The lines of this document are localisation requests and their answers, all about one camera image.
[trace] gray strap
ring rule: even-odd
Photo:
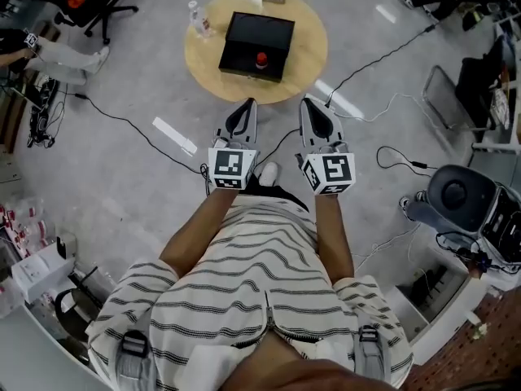
[[[116,356],[116,380],[121,391],[154,391],[157,378],[157,368],[154,356],[150,351],[149,329],[151,310],[148,310],[134,325],[133,330],[139,330],[148,341],[148,354],[145,357],[135,356],[122,349]]]
[[[367,378],[389,382],[391,362],[387,341],[373,327],[366,313],[359,309],[354,311],[360,326],[354,338],[355,372]]]

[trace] white marker cube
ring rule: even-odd
[[[253,174],[257,151],[210,147],[208,172],[216,188],[244,190]]]
[[[315,195],[339,194],[356,181],[355,156],[352,153],[309,154],[302,172]]]

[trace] gray floor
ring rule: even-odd
[[[69,87],[69,91],[87,93],[102,110],[130,119],[161,149],[198,169],[206,161],[217,114],[228,103],[202,89],[186,69],[183,45],[189,0],[127,1],[141,10],[112,21],[112,52],[102,71],[84,88]],[[400,0],[305,1],[328,32],[329,59],[320,80],[330,87],[430,24],[421,10],[408,10]],[[378,5],[390,16],[376,10]],[[395,23],[389,20],[393,16]],[[101,46],[101,39],[87,39],[76,29],[63,29],[62,38],[84,51]],[[338,95],[369,119],[396,92],[420,100],[435,64],[457,80],[462,58],[481,56],[492,39],[489,23],[464,33],[461,17],[453,15],[434,32],[356,75]],[[326,97],[317,87],[309,91]],[[257,142],[262,156],[297,126],[299,101],[295,97],[260,109]],[[336,108],[342,114],[351,113],[338,104]],[[438,125],[432,111],[426,110]],[[199,148],[194,157],[152,125],[157,116],[191,139]],[[470,155],[471,138],[469,134],[452,137],[448,143],[448,135],[434,130],[418,106],[403,98],[397,98],[374,123],[347,119],[343,123],[356,156],[357,184],[340,202],[352,252],[365,256],[373,245],[414,227],[397,203],[404,194],[423,189],[428,181],[405,167],[379,169],[374,158],[377,148],[391,145],[409,158],[439,166],[462,163]],[[67,99],[65,118],[51,149],[28,149],[27,133],[25,114],[15,155],[26,183],[44,198],[56,222],[76,234],[81,264],[87,268],[96,263],[113,279],[119,279],[135,259],[157,257],[204,199],[200,176],[162,157],[129,126],[101,116],[79,99]],[[293,134],[274,160],[283,167],[281,185],[313,209],[313,197],[293,157],[299,149],[300,140]],[[431,234],[427,232],[420,231],[415,237],[414,263],[407,260],[411,237],[405,236],[376,253],[358,273],[374,275],[384,289],[410,281],[417,268],[432,265],[434,257],[426,246]],[[362,259],[355,257],[356,264]]]

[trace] striped shirt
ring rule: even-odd
[[[316,250],[315,223],[297,204],[238,196],[208,250],[184,277],[162,261],[129,268],[90,329],[97,372],[108,383],[114,380],[109,367],[122,336],[150,309],[157,389],[188,384],[196,389],[194,381],[197,389],[218,389],[268,328],[303,358],[329,358],[354,371],[359,322],[353,309],[358,308],[387,340],[390,383],[399,387],[413,355],[378,285],[369,275],[331,285]],[[212,363],[228,364],[231,371],[205,369],[220,377],[202,385],[197,358],[204,354],[214,354]]]

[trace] table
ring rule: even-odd
[[[190,25],[185,37],[185,60],[195,80],[210,93],[230,102],[253,97],[258,104],[268,104],[289,99],[317,80],[327,61],[327,35],[320,18],[302,0],[286,0],[285,4],[262,0],[212,0],[205,8],[215,33],[204,39]],[[226,31],[234,11],[295,21],[281,82],[219,70]]]

